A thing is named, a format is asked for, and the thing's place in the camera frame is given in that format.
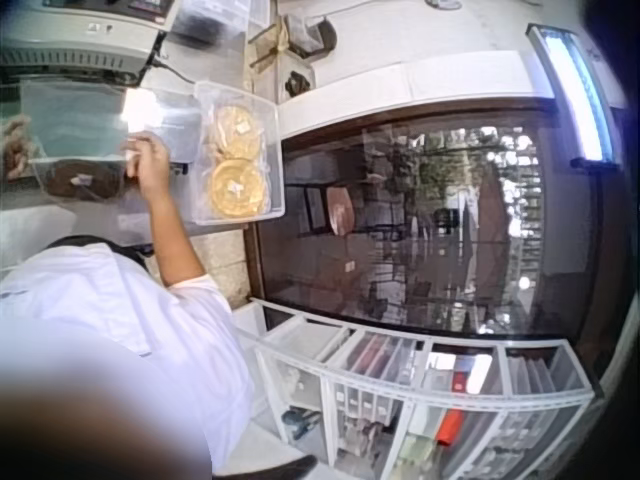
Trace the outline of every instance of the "round cookie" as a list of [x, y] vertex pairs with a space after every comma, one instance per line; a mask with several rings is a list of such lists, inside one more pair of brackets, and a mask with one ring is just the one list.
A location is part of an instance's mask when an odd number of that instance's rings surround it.
[[251, 217], [264, 211], [264, 177], [251, 162], [220, 163], [209, 180], [209, 199], [214, 210], [226, 217]]
[[246, 108], [221, 107], [212, 127], [215, 144], [225, 159], [254, 161], [260, 155], [262, 127]]

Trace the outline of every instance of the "white shelving unit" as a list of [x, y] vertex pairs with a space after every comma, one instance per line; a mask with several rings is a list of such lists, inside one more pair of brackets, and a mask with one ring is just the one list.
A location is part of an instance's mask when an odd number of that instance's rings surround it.
[[[238, 324], [241, 344], [255, 350], [280, 438], [356, 478], [524, 479], [594, 395], [562, 339], [419, 335], [262, 300], [243, 309], [257, 320]], [[291, 318], [267, 332], [263, 309]]]

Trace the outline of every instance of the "hand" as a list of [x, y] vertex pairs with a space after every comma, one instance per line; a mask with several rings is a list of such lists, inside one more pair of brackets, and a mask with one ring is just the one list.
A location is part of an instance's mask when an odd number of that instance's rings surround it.
[[127, 176], [138, 179], [140, 193], [147, 203], [171, 198], [169, 152], [162, 140], [150, 132], [133, 133], [126, 149], [134, 153], [127, 162]]
[[29, 141], [26, 133], [30, 121], [26, 115], [16, 115], [2, 126], [2, 171], [6, 172], [7, 180], [18, 178], [29, 158], [35, 154], [36, 146]]

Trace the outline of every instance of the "glass display case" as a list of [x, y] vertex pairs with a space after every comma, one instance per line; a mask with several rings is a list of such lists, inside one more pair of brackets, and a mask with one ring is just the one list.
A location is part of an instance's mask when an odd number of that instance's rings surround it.
[[254, 293], [394, 330], [567, 338], [601, 374], [635, 284], [624, 179], [573, 168], [563, 135], [553, 101], [489, 99], [285, 140], [285, 216], [249, 236]]

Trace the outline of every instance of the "machine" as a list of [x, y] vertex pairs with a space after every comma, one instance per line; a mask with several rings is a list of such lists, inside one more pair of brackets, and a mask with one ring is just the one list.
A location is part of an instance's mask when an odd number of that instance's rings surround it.
[[24, 0], [3, 19], [2, 82], [73, 75], [139, 85], [180, 0]]

